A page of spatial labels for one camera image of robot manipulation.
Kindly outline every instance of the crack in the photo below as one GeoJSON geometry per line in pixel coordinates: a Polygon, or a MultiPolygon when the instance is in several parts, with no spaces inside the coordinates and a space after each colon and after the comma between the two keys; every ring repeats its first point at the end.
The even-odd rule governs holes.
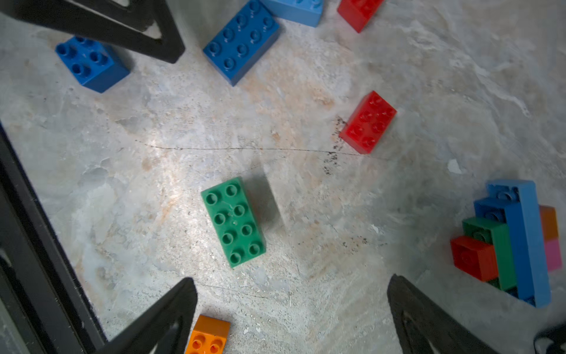
{"type": "Polygon", "coordinates": [[[164,146],[156,146],[151,145],[148,143],[144,143],[139,140],[135,140],[138,143],[144,144],[147,147],[152,147],[156,149],[162,150],[197,150],[197,151],[232,151],[232,150],[260,150],[260,151],[305,151],[305,152],[320,152],[320,153],[328,153],[328,154],[337,154],[337,155],[348,155],[348,156],[358,156],[358,157],[369,157],[370,159],[375,160],[384,160],[384,161],[391,161],[390,159],[385,159],[383,157],[375,157],[375,156],[367,156],[367,155],[360,155],[358,153],[347,153],[347,152],[337,152],[337,151],[326,151],[326,150],[309,150],[309,149],[293,149],[293,148],[274,148],[274,147],[218,147],[218,148],[201,148],[201,147],[164,147],[164,146]]]}
{"type": "Polygon", "coordinates": [[[238,291],[238,290],[234,290],[234,289],[223,288],[223,287],[215,287],[214,285],[206,285],[206,284],[202,284],[202,283],[197,283],[197,284],[199,284],[199,285],[201,285],[201,286],[204,286],[204,287],[208,287],[208,288],[216,288],[216,289],[222,289],[222,290],[233,291],[233,292],[235,292],[235,293],[238,294],[238,295],[251,296],[251,297],[257,297],[257,298],[265,298],[265,299],[267,299],[267,300],[272,300],[272,298],[270,298],[270,297],[258,296],[258,295],[252,295],[252,294],[246,294],[246,293],[240,292],[240,291],[238,291]]]}
{"type": "Polygon", "coordinates": [[[299,276],[302,277],[303,275],[301,274],[301,271],[299,269],[299,263],[297,261],[295,261],[295,265],[297,266],[297,272],[299,273],[299,276]]]}

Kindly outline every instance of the concrete floor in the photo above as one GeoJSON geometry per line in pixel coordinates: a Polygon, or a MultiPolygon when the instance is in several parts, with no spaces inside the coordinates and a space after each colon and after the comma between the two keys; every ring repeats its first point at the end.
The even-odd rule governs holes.
{"type": "Polygon", "coordinates": [[[108,337],[190,276],[226,354],[400,353],[397,273],[531,353],[566,319],[565,271],[535,309],[455,269],[449,240],[490,178],[534,180],[566,220],[566,3],[387,0],[357,34],[327,1],[233,88],[201,49],[244,3],[171,0],[185,54],[126,54],[103,95],[55,55],[69,35],[0,16],[0,120],[108,337]],[[338,133],[372,89],[398,115],[359,156],[338,133]],[[267,253],[231,269],[199,192],[235,176],[267,253]]]}

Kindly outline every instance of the green lego brick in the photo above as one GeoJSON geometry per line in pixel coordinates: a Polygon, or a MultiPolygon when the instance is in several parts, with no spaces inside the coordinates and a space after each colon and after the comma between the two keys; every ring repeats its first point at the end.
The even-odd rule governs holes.
{"type": "Polygon", "coordinates": [[[263,236],[240,177],[200,194],[230,267],[265,253],[263,236]]]}
{"type": "Polygon", "coordinates": [[[499,281],[493,285],[507,291],[517,286],[509,226],[482,217],[471,217],[462,221],[464,235],[486,242],[495,248],[499,281]]]}

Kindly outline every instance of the blue lego brick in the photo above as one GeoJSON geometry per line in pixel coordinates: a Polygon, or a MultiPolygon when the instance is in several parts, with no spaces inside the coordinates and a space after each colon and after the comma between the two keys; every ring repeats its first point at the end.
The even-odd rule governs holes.
{"type": "Polygon", "coordinates": [[[82,86],[99,93],[130,73],[110,46],[83,37],[59,43],[55,52],[82,86]]]}
{"type": "Polygon", "coordinates": [[[235,86],[277,40],[280,26],[258,1],[249,1],[203,49],[216,70],[235,86]]]}
{"type": "Polygon", "coordinates": [[[507,223],[509,226],[513,264],[517,276],[516,296],[536,307],[548,305],[550,303],[548,272],[539,271],[540,264],[546,264],[544,244],[542,247],[535,245],[529,247],[522,203],[507,199],[485,198],[475,201],[474,208],[476,217],[485,217],[507,223]]]}
{"type": "Polygon", "coordinates": [[[525,241],[529,249],[529,261],[534,282],[534,299],[537,307],[550,303],[550,284],[544,252],[541,214],[537,188],[533,181],[495,180],[486,184],[491,198],[518,202],[524,218],[525,241]]]}
{"type": "Polygon", "coordinates": [[[261,0],[275,17],[316,27],[322,16],[323,0],[261,0]]]}

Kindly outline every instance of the lego brick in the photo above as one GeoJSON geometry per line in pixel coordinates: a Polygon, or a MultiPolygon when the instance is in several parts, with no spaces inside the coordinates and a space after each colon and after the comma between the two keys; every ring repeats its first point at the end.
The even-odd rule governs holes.
{"type": "Polygon", "coordinates": [[[452,257],[456,268],[488,282],[498,277],[495,248],[468,236],[450,240],[452,257]]]}
{"type": "Polygon", "coordinates": [[[186,354],[222,354],[230,322],[200,315],[188,341],[186,354]]]}
{"type": "Polygon", "coordinates": [[[397,111],[375,91],[356,107],[340,132],[340,138],[361,154],[370,153],[393,120],[397,111]]]}
{"type": "Polygon", "coordinates": [[[550,303],[550,284],[544,266],[544,244],[529,245],[521,206],[522,203],[508,199],[485,198],[474,202],[476,217],[507,223],[509,226],[517,296],[536,307],[543,307],[550,303]]]}
{"type": "Polygon", "coordinates": [[[517,286],[509,226],[481,217],[471,217],[462,221],[462,227],[464,235],[494,246],[499,272],[497,287],[506,291],[517,286]]]}
{"type": "Polygon", "coordinates": [[[261,0],[275,17],[316,27],[322,16],[323,0],[261,0]]]}
{"type": "Polygon", "coordinates": [[[55,52],[82,86],[99,93],[130,73],[109,45],[83,37],[59,43],[55,52]]]}
{"type": "Polygon", "coordinates": [[[271,47],[280,26],[258,1],[249,1],[203,49],[211,64],[235,86],[271,47]]]}
{"type": "Polygon", "coordinates": [[[491,198],[516,201],[521,205],[533,274],[535,303],[537,307],[549,304],[551,301],[550,284],[548,282],[548,269],[544,266],[546,255],[544,253],[541,213],[535,183],[524,180],[495,180],[488,181],[486,188],[491,198]]]}
{"type": "Polygon", "coordinates": [[[546,266],[549,272],[562,268],[562,255],[560,254],[558,238],[546,241],[544,252],[546,253],[546,266]]]}
{"type": "Polygon", "coordinates": [[[558,221],[556,221],[556,209],[546,205],[539,205],[541,212],[542,236],[544,241],[558,238],[558,221]]]}
{"type": "Polygon", "coordinates": [[[342,0],[338,13],[360,33],[382,3],[383,0],[342,0]]]}
{"type": "Polygon", "coordinates": [[[263,253],[263,236],[237,177],[201,193],[230,267],[263,253]]]}

